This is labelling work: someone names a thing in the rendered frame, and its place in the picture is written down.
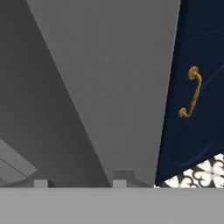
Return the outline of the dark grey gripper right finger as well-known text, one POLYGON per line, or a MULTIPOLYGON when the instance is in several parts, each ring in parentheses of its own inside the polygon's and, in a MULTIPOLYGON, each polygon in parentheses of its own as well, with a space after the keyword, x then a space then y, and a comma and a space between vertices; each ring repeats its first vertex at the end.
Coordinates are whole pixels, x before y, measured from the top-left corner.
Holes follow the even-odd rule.
POLYGON ((114 188, 151 188, 151 185, 138 180, 133 171, 113 171, 114 188))

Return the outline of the grey fridge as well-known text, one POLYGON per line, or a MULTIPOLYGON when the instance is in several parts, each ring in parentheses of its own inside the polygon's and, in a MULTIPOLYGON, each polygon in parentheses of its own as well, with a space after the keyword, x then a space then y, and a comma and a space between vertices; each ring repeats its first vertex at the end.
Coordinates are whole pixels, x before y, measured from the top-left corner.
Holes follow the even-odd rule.
POLYGON ((57 187, 152 186, 180 0, 0 0, 0 144, 57 187))

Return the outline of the navy blue cupboard door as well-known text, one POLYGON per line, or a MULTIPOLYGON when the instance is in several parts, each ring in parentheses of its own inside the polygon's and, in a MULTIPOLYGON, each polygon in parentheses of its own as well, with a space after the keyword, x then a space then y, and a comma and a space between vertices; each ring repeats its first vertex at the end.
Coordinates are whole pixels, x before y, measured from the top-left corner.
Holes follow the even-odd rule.
POLYGON ((157 185, 224 152, 224 0, 181 0, 171 64, 155 183, 157 185), (202 77, 199 99, 190 118, 196 80, 202 77))

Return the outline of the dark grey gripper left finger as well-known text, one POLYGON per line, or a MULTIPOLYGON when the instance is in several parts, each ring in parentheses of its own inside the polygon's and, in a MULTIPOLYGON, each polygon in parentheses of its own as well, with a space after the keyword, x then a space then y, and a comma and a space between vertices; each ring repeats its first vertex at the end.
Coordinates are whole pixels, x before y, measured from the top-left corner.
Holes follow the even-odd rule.
POLYGON ((11 186, 18 188, 49 188, 54 187, 54 183, 45 174, 37 171, 28 178, 18 181, 11 186))

